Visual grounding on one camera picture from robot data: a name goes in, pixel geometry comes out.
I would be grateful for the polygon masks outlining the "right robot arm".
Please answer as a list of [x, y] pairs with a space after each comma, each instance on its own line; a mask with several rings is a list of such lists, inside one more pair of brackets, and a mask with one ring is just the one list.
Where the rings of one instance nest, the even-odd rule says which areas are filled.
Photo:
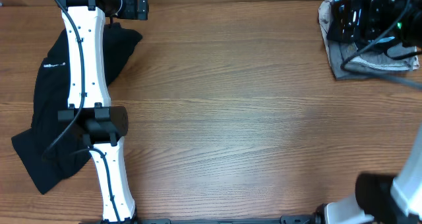
[[[325, 0], [319, 22], [336, 79], [378, 78], [416, 89], [421, 0]], [[361, 173], [353, 194], [325, 204], [315, 223], [420, 223], [421, 136], [397, 175]]]

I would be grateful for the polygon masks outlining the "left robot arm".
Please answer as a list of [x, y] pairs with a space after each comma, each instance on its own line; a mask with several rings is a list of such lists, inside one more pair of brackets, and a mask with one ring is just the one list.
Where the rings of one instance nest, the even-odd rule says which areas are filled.
[[82, 141], [80, 153], [94, 161], [103, 200], [102, 223], [139, 223], [124, 160], [129, 122], [123, 106], [113, 106], [106, 85], [104, 27], [107, 18], [147, 20], [148, 0], [54, 0], [61, 9], [69, 49], [67, 108], [58, 112]]

